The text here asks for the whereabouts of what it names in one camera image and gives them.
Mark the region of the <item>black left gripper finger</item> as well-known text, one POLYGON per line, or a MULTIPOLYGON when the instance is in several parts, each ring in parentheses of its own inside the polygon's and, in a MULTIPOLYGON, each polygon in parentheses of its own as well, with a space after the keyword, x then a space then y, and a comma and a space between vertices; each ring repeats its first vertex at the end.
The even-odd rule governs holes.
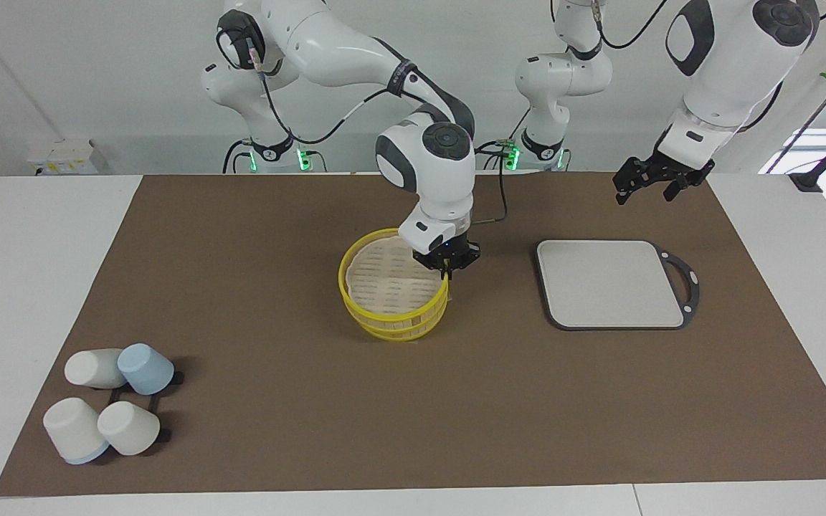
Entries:
POLYGON ((647 160, 629 157, 612 179, 616 190, 615 200, 623 206, 634 192, 663 180, 665 167, 654 156, 647 160))
POLYGON ((672 202, 679 193, 688 188, 700 186, 703 181, 703 174, 678 174, 663 190, 663 198, 666 202, 672 202))

